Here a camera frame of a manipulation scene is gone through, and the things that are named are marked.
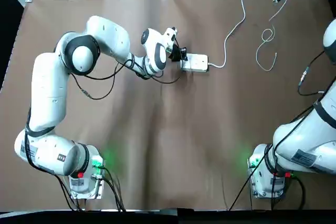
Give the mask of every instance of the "white cable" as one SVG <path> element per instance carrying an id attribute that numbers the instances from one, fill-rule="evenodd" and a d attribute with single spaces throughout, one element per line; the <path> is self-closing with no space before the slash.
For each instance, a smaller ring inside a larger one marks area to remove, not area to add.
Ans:
<path id="1" fill-rule="evenodd" d="M 243 8 L 243 12 L 244 12 L 244 17 L 243 19 L 231 30 L 231 32 L 229 32 L 229 34 L 226 36 L 225 40 L 224 40 L 224 63 L 221 66 L 215 65 L 213 63 L 208 63 L 209 66 L 213 66 L 215 68 L 223 68 L 226 64 L 226 42 L 227 39 L 231 36 L 231 34 L 236 30 L 236 28 L 244 22 L 245 17 L 246 17 L 246 13 L 245 13 L 245 7 L 244 7 L 244 1 L 241 0 L 241 7 Z"/>
<path id="2" fill-rule="evenodd" d="M 287 0 L 285 0 L 285 2 L 283 3 L 283 5 L 280 7 L 280 9 L 268 20 L 269 22 L 271 22 L 271 20 L 273 19 L 273 18 L 275 18 L 275 16 L 277 16 L 278 15 L 278 13 L 282 10 L 282 8 L 285 6 L 285 4 L 286 4 L 286 2 L 287 2 Z M 269 71 L 271 71 L 272 69 L 273 69 L 273 67 L 274 67 L 274 64 L 275 64 L 275 62 L 276 62 L 276 60 L 277 60 L 277 53 L 275 53 L 275 57 L 274 57 L 274 60 L 273 60 L 273 64 L 272 64 L 272 66 L 270 67 L 270 69 L 265 69 L 260 63 L 259 63 L 259 61 L 258 61 L 258 51 L 259 51 L 259 49 L 262 47 L 262 45 L 263 44 L 265 44 L 265 43 L 267 43 L 267 42 L 271 42 L 273 39 L 274 39 L 274 37 L 275 37 L 275 28 L 274 28 L 274 26 L 273 26 L 273 24 L 271 24 L 272 25 L 272 29 L 270 29 L 270 28 L 267 28 L 267 29 L 265 29 L 263 32 L 262 32 L 262 34 L 261 34 L 261 39 L 262 39 L 262 43 L 260 44 L 260 46 L 258 47 L 258 49 L 257 49 L 257 51 L 256 51 L 256 61 L 257 61 L 257 64 L 262 68 L 262 70 L 263 71 L 266 71 L 266 72 L 269 72 Z M 271 32 L 271 34 L 269 35 L 269 37 L 267 38 L 267 39 L 265 39 L 264 38 L 264 33 L 265 32 L 267 32 L 267 31 L 270 31 Z"/>

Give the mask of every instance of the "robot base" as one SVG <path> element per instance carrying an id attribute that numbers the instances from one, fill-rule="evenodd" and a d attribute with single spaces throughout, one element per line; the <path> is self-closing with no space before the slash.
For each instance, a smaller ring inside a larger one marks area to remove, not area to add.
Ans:
<path id="1" fill-rule="evenodd" d="M 104 170 L 94 167 L 94 165 L 103 166 L 104 160 L 94 146 L 87 145 L 87 148 L 90 160 L 82 178 L 72 178 L 69 176 L 73 199 L 101 199 L 103 195 L 104 180 L 95 179 L 92 176 L 104 176 Z"/>
<path id="2" fill-rule="evenodd" d="M 250 175 L 264 156 L 266 144 L 258 145 L 253 155 L 247 160 L 248 174 Z M 250 178 L 251 193 L 255 198 L 271 198 L 273 174 L 267 169 L 265 160 L 262 160 L 257 170 Z M 284 193 L 285 178 L 276 177 L 273 197 L 278 198 Z"/>

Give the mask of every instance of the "white power strip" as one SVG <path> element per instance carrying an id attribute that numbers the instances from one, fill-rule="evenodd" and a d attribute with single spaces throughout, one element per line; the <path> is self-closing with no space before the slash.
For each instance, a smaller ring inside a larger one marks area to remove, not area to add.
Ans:
<path id="1" fill-rule="evenodd" d="M 182 70 L 202 73 L 208 71 L 207 55 L 187 54 L 187 59 L 188 60 L 180 61 L 180 67 Z"/>

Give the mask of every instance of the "robotic arm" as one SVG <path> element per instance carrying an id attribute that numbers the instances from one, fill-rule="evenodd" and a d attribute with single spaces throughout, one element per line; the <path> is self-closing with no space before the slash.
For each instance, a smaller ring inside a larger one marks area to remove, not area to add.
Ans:
<path id="1" fill-rule="evenodd" d="M 165 68 L 166 52 L 172 52 L 176 35 L 175 28 L 168 28 L 163 35 L 147 29 L 141 37 L 147 55 L 140 58 L 130 53 L 128 33 L 98 16 L 88 20 L 83 33 L 64 34 L 55 52 L 43 53 L 35 60 L 31 106 L 26 128 L 15 140 L 16 154 L 51 174 L 69 176 L 73 197 L 101 198 L 103 180 L 99 179 L 102 176 L 99 167 L 104 160 L 98 150 L 58 136 L 54 131 L 66 115 L 69 75 L 89 74 L 102 52 L 149 77 Z"/>
<path id="2" fill-rule="evenodd" d="M 336 19 L 326 29 L 323 45 L 335 64 Z M 257 198 L 271 198 L 272 191 L 274 198 L 280 197 L 285 177 L 292 171 L 336 174 L 336 81 L 307 116 L 278 127 L 273 145 L 258 145 L 247 163 Z"/>

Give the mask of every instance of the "table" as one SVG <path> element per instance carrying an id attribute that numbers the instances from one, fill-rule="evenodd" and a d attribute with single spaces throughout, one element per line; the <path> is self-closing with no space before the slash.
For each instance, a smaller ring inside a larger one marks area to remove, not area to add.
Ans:
<path id="1" fill-rule="evenodd" d="M 185 207 L 226 209 L 247 177 L 246 159 L 256 145 L 270 143 L 275 129 L 289 122 L 315 98 L 297 95 L 307 63 L 322 50 L 325 28 L 332 20 L 328 0 L 288 0 L 274 21 L 273 42 L 260 51 L 259 61 L 278 60 L 271 72 L 255 62 L 261 32 L 277 6 L 272 0 L 245 0 L 246 21 L 228 40 L 225 68 L 186 73 L 173 85 L 142 80 L 123 69 L 110 96 L 91 101 L 70 78 L 67 116 L 56 132 L 70 140 L 95 145 L 107 166 L 121 179 L 128 209 Z M 164 32 L 175 26 L 178 42 L 189 52 L 223 62 L 223 41 L 241 19 L 240 0 L 34 0 L 27 4 L 11 63 L 0 95 L 0 210 L 66 209 L 55 178 L 29 167 L 14 153 L 30 103 L 34 59 L 53 50 L 67 31 L 83 31 L 88 18 L 100 15 L 123 26 L 131 50 L 144 55 L 142 32 Z M 102 55 L 92 76 L 113 71 L 115 61 Z M 163 80 L 180 74 L 169 62 Z M 334 76 L 327 57 L 311 68 L 303 92 L 321 90 Z M 111 81 L 78 78 L 91 94 L 101 96 Z M 335 176 L 298 174 L 306 186 L 308 209 L 335 209 Z M 278 208 L 296 209 L 300 189 L 295 183 Z M 115 208 L 105 187 L 94 209 Z M 269 200 L 253 200 L 269 209 Z M 235 209 L 249 209 L 247 188 Z"/>

